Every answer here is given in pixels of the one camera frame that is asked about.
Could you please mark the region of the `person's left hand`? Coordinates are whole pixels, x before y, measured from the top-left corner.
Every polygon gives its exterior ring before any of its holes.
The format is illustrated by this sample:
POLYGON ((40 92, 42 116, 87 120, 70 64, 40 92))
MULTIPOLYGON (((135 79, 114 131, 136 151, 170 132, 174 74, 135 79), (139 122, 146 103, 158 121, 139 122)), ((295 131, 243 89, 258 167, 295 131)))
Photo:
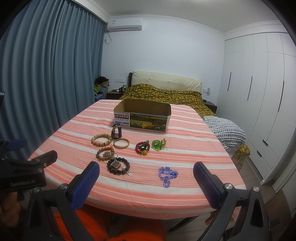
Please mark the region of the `person's left hand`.
POLYGON ((17 192, 4 195, 1 203, 1 224, 14 227, 18 224, 20 205, 17 202, 17 192))

